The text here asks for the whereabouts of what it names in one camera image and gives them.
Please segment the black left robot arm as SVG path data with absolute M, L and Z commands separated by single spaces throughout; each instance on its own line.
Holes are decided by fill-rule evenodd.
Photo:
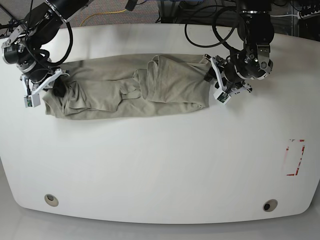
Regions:
M 242 91 L 252 92 L 247 80 L 263 80 L 273 70 L 270 59 L 270 44 L 275 30 L 271 22 L 271 2 L 268 0 L 237 0 L 235 5 L 220 6 L 211 20 L 211 28 L 217 43 L 200 45 L 190 38 L 187 41 L 195 47 L 208 49 L 224 46 L 229 56 L 207 56 L 211 66 L 204 79 L 215 80 L 214 98 L 226 103 L 233 95 Z M 221 37 L 217 30 L 217 20 L 225 12 L 233 12 L 235 19 L 226 37 Z

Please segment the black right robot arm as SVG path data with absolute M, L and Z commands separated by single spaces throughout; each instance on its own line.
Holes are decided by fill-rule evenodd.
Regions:
M 29 13 L 1 46 L 3 60 L 8 65 L 16 65 L 21 71 L 21 79 L 39 88 L 49 77 L 54 76 L 60 65 L 71 53 L 74 37 L 70 20 L 89 6 L 89 0 L 47 0 Z M 42 48 L 49 43 L 65 24 L 69 34 L 69 44 L 64 56 L 53 62 L 50 52 Z

